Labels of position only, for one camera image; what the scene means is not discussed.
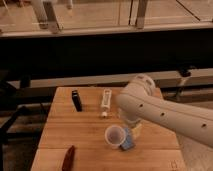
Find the metal pole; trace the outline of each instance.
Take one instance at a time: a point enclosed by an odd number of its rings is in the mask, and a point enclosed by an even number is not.
[[[138,2],[138,13],[135,25],[139,29],[144,28],[147,2],[148,0],[139,0]]]

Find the blue object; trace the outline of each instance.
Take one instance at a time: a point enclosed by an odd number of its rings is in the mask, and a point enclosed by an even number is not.
[[[133,139],[132,139],[132,136],[131,136],[131,131],[129,128],[127,127],[124,127],[124,131],[126,132],[126,140],[124,141],[123,144],[120,145],[120,148],[122,150],[129,150],[131,148],[133,148],[135,146],[134,142],[133,142]]]

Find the black marker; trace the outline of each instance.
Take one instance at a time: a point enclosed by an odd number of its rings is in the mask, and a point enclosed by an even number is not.
[[[82,111],[81,99],[77,90],[72,91],[72,100],[78,112]]]

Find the black wall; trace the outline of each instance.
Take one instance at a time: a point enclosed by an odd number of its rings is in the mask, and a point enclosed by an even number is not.
[[[213,67],[213,29],[0,39],[9,79]]]

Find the floor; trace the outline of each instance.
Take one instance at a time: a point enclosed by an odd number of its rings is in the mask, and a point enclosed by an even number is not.
[[[21,2],[0,5],[3,32],[40,30],[31,3]],[[131,17],[131,0],[74,0],[71,10],[65,0],[58,0],[53,6],[61,29],[119,27],[127,26],[129,20],[135,24],[138,0],[133,0]],[[211,22],[212,10],[211,0],[149,0],[145,25]]]

